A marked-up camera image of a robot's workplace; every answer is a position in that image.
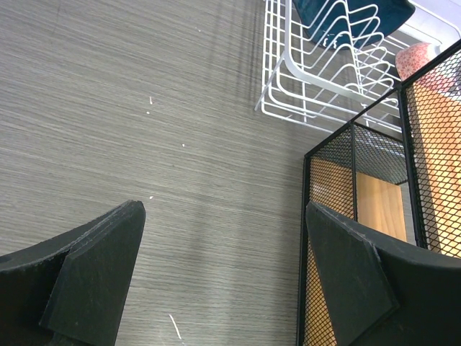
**pink object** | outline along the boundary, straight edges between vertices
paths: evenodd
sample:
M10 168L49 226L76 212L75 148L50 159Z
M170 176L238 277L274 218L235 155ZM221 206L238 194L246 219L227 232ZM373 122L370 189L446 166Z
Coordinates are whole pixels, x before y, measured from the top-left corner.
M439 47L431 43L416 43L397 53L395 67L399 76L404 80L434 59L439 53ZM455 70L457 64L450 68L451 65L453 64L445 61L421 76L415 83L436 92L451 92L456 84Z
M431 43L416 43L395 56L395 67L402 80L418 71L437 56L437 47Z

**metal mesh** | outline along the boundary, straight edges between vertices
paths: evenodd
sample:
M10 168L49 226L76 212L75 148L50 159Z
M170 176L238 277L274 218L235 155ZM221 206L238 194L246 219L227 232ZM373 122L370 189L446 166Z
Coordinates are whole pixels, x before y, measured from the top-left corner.
M330 315L326 308L320 278L317 273L314 255L308 242L306 299L305 299L305 338L304 346L336 345Z
M354 126L357 172L395 185L407 180L403 144L360 125Z
M346 129L310 159L309 198L354 217L352 137ZM304 345L336 345L320 278L308 244Z
M461 52L406 90L419 190L419 217L428 248L461 257Z
M321 203L349 218L354 217L352 187L352 137L345 130L310 162L310 200Z

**floor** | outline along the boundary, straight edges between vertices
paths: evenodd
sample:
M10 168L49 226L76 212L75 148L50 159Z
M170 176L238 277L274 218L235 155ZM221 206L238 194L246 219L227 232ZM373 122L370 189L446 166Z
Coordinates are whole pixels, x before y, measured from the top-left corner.
M0 4L0 255L143 201L117 346L295 343L303 154L326 134L253 111L263 18L262 0Z

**white wire dish rack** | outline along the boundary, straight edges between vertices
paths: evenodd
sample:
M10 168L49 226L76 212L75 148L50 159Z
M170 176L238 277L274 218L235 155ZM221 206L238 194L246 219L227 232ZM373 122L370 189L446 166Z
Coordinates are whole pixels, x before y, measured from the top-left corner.
M332 37L334 22L318 43L307 37L305 29L320 27L325 17L319 14L328 6L344 7L346 15L337 20L347 23L349 31L340 34L349 36L348 43L338 45L338 35ZM350 14L370 9L374 10L371 17L349 20ZM330 133L392 89L400 81L395 54L409 44L384 38L376 30L377 10L369 5L349 11L346 0L327 0L314 20L304 25L290 0L266 0L262 93L255 110L261 107L265 114ZM371 32L352 37L351 27L364 23ZM377 42L366 45L371 37ZM396 97L387 98L363 118L366 125L400 132Z

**black wire frame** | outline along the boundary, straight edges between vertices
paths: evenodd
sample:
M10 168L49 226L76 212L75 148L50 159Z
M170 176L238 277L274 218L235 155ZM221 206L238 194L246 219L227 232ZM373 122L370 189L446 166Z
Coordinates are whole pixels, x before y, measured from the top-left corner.
M298 305L297 305L297 334L296 334L296 346L305 346L305 320L306 320L306 285L309 280L307 276L307 265L308 265L308 228L305 220L305 210L310 200L310 165L311 159L315 153L319 152L323 147L327 146L333 139L340 136L344 131L350 130L352 136L352 176L353 176L353 187L354 187L354 219L357 220L357 194L356 194L356 180L355 176L357 173L356 168L356 153L355 153L355 141L354 141L354 126L360 126L366 128L359 123L356 123L358 119L363 116L366 112L370 111L374 106L380 104L384 99L388 98L393 93L397 93L399 101L399 113L402 120L402 138L403 148L406 158L406 171L408 176L408 185L410 192L411 201L411 212L413 218L413 227L415 231L416 245L427 249L427 239L424 232L424 217L421 205L421 196L419 195L419 182L418 175L416 173L415 161L414 161L414 150L413 150L413 139L411 135L411 127L408 119L408 100L406 97L407 89L411 88L413 83L420 79L425 74L436 68L440 63L444 62L455 53L461 50L461 40L457 41L454 45L446 49L443 53L439 54L435 59L427 63L421 69L419 69L414 75L403 81L397 87L391 89L386 94L381 96L368 107L364 108L361 112L355 115L349 122L341 126L338 130L332 133L328 138L320 142L316 147L310 150L304 158L303 168L303 196L302 196L302 213L301 213L301 237L300 237L300 271L299 271L299 291L298 291ZM376 131L371 128L367 130L378 133L380 136L392 138L380 131Z

